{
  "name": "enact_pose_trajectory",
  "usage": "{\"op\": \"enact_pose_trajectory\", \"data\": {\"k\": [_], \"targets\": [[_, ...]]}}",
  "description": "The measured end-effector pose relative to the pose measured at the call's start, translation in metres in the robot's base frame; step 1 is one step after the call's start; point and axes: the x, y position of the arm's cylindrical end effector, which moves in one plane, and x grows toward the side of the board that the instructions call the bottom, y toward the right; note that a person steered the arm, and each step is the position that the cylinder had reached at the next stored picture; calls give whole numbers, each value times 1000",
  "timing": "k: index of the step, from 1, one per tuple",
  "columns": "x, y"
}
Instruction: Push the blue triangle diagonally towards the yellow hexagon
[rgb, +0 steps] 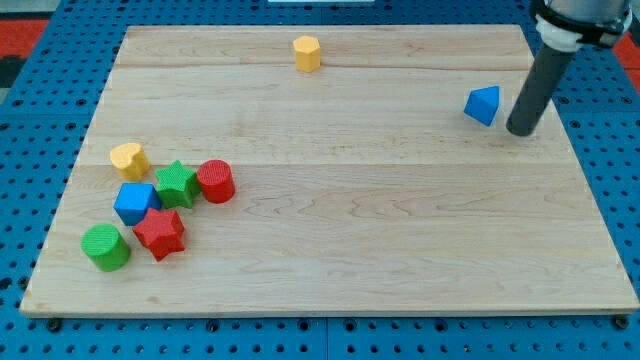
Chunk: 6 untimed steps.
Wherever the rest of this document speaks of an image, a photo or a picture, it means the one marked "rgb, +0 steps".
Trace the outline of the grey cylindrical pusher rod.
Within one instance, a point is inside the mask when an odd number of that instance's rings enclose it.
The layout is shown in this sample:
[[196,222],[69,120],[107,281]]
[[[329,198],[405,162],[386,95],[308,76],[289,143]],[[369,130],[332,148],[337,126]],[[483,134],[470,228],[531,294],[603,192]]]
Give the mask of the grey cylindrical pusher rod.
[[546,44],[540,47],[507,119],[506,129],[511,134],[528,137],[534,133],[573,56],[573,52]]

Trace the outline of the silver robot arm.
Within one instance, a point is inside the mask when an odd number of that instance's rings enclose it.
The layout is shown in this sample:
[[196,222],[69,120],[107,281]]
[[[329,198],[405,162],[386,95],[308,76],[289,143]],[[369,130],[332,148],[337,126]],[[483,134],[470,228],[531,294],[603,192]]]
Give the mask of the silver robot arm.
[[613,47],[633,23],[630,0],[533,0],[530,16],[542,45],[506,122],[520,137],[533,134],[574,54]]

